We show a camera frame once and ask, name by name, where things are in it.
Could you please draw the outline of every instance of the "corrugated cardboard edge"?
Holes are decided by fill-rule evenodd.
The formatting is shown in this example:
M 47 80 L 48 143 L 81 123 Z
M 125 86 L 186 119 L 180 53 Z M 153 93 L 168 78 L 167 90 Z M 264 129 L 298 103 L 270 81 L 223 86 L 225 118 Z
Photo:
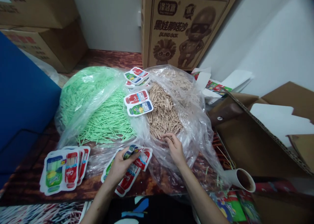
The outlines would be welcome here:
M 240 101 L 238 101 L 230 92 L 228 92 L 225 89 L 223 89 L 223 90 L 229 95 L 229 97 L 231 99 L 233 99 L 281 147 L 281 149 L 283 149 L 283 151 L 285 151 L 286 154 L 288 154 L 288 156 L 290 158 L 292 158 L 298 164 L 299 167 L 301 167 L 306 173 L 308 173 L 309 175 L 314 177 L 314 172 L 312 172 L 311 169 L 305 163 L 303 163 L 302 160 L 300 160 L 297 156 L 295 156 L 293 153 L 291 153 L 284 146 L 284 144 L 276 136 L 274 136 L 267 129 L 267 127 L 265 127 L 264 124 L 260 122 L 260 120 L 258 120 L 254 115 L 252 115 L 250 113 L 250 111 Z

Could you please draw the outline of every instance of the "green soda bottle graphic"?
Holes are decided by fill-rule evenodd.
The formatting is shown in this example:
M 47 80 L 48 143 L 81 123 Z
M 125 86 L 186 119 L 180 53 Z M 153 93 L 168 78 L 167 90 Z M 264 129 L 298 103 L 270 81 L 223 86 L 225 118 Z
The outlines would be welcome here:
M 138 104 L 130 108 L 130 114 L 132 115 L 140 115 L 143 114 L 144 112 L 150 111 L 152 109 L 152 106 L 150 102 L 145 102 L 142 104 Z

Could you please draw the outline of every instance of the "colorful packaging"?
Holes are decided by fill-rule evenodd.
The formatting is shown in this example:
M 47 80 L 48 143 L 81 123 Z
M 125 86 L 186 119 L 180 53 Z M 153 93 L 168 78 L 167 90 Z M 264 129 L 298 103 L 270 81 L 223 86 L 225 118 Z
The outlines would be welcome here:
M 235 191 L 230 191 L 224 198 L 218 198 L 216 204 L 229 222 L 246 221 Z
M 82 183 L 82 180 L 85 176 L 87 162 L 88 162 L 89 154 L 91 152 L 91 148 L 89 146 L 81 146 L 80 148 L 84 150 L 84 155 L 82 159 L 81 170 L 79 171 L 78 185 Z
M 248 223 L 250 224 L 262 223 L 259 214 L 256 211 L 254 200 L 251 196 L 251 193 L 245 190 L 241 190 L 237 192 L 237 195 Z
M 125 86 L 127 88 L 140 88 L 142 86 L 148 85 L 148 83 L 150 82 L 150 78 L 145 79 L 141 84 L 139 85 L 134 85 L 132 82 L 126 81 L 125 82 Z
M 82 183 L 82 180 L 85 176 L 86 172 L 86 166 L 89 158 L 89 154 L 91 151 L 91 148 L 89 146 L 65 146 L 62 149 L 78 149 L 80 151 L 79 153 L 79 167 L 78 167 L 78 183 L 79 186 Z
M 65 191 L 72 191 L 76 188 L 79 179 L 79 150 L 71 150 L 66 155 L 65 164 Z
M 140 152 L 141 155 L 133 162 L 133 164 L 145 172 L 153 154 L 152 148 L 132 144 L 130 145 L 129 150 L 124 154 L 123 159 L 128 159 L 132 154 L 138 152 Z
M 139 102 L 144 102 L 149 99 L 147 90 L 142 90 L 134 94 L 129 94 L 124 98 L 125 105 L 137 104 Z
M 128 159 L 132 154 L 136 154 L 140 151 L 141 146 L 137 144 L 132 144 L 129 146 L 129 149 L 125 154 L 123 155 L 123 160 Z
M 79 153 L 78 153 L 78 174 L 80 174 L 80 171 L 82 168 L 82 163 L 83 163 L 84 149 L 82 149 L 81 147 L 78 147 L 78 146 L 65 146 L 62 149 L 68 149 L 68 150 L 77 149 L 79 151 Z
M 111 158 L 109 163 L 104 169 L 104 172 L 101 176 L 101 182 L 104 182 L 107 178 L 111 166 L 114 162 L 114 158 L 116 154 L 121 151 L 123 148 L 120 148 L 116 151 L 114 156 Z M 141 153 L 140 156 L 131 164 L 128 168 L 126 174 L 124 175 L 121 182 L 118 184 L 115 193 L 120 197 L 123 197 L 132 187 L 133 183 L 135 182 L 138 174 L 140 173 L 141 169 L 146 171 L 148 163 L 152 157 L 152 148 L 143 147 L 137 144 L 130 145 L 128 151 L 123 155 L 123 159 L 128 159 L 134 153 Z
M 132 84 L 140 85 L 149 77 L 149 72 L 145 72 L 138 67 L 134 67 L 130 71 L 124 73 L 124 77 Z
M 40 191 L 47 196 L 56 194 L 64 188 L 66 154 L 66 151 L 58 150 L 49 153 L 45 158 Z
M 140 171 L 141 169 L 132 163 L 114 192 L 120 197 L 125 196 L 125 194 L 131 189 Z
M 131 117 L 136 117 L 154 110 L 147 90 L 127 95 L 124 98 L 124 104 L 127 106 L 128 115 Z
M 141 155 L 134 161 L 134 164 L 145 172 L 148 163 L 150 162 L 150 159 L 153 155 L 153 149 L 148 147 L 142 147 L 140 152 Z

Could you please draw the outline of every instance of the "white cardboard piece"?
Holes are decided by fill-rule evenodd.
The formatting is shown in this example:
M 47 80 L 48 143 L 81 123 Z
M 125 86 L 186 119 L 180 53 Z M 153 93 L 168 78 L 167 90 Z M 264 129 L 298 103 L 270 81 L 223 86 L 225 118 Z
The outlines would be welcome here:
M 250 112 L 297 155 L 287 135 L 314 134 L 314 125 L 307 118 L 291 115 L 292 111 L 289 106 L 254 104 Z

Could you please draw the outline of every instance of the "table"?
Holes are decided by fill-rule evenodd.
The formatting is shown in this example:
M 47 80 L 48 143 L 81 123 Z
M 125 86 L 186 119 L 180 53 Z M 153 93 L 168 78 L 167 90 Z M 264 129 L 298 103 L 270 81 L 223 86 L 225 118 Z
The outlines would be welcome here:
M 141 67 L 141 54 L 132 52 L 89 50 L 84 58 L 78 63 L 77 67 L 71 73 L 65 75 L 71 77 L 84 67 L 98 65 L 121 67 L 125 69 L 131 69 L 134 66 Z M 0 193 L 2 193 L 0 206 L 74 201 L 80 202 L 94 199 L 96 193 L 102 185 L 100 181 L 101 175 L 90 179 L 84 179 L 82 184 L 71 192 L 62 191 L 55 195 L 45 196 L 39 191 L 39 181 L 44 166 L 44 159 L 50 151 L 56 148 L 59 139 L 60 136 L 52 120 L 36 143 L 37 145 L 35 146 L 35 150 L 38 155 L 29 159 L 34 162 L 32 169 L 22 172 L 22 170 L 25 170 L 25 167 L 23 167 L 24 164 L 21 164 L 17 168 L 16 173 L 10 177 L 10 180 L 5 184 L 4 189 L 0 191 Z M 225 151 L 224 147 L 222 146 L 217 134 L 214 136 L 213 145 L 224 169 L 229 169 L 225 163 L 226 159 L 221 153 L 221 151 Z M 200 172 L 199 168 L 201 167 L 201 172 L 205 173 L 206 167 L 208 166 L 208 162 L 201 154 L 199 154 L 192 170 L 196 173 L 196 168 L 198 168 L 198 172 Z M 161 193 L 163 193 L 163 191 L 159 188 L 149 170 L 147 170 L 146 172 L 140 172 L 131 190 L 127 193 L 127 196 L 148 196 Z

